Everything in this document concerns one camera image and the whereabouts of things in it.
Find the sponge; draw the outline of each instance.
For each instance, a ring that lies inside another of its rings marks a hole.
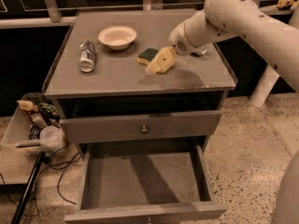
[[[158,52],[159,50],[157,49],[146,49],[138,55],[137,62],[142,63],[144,65],[149,65],[151,60],[155,58]]]

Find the drawer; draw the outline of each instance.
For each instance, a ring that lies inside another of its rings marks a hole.
[[[67,223],[166,223],[218,218],[198,139],[89,144],[78,211]]]
[[[221,111],[213,110],[61,119],[60,124],[70,142],[83,144],[211,135],[220,117]]]

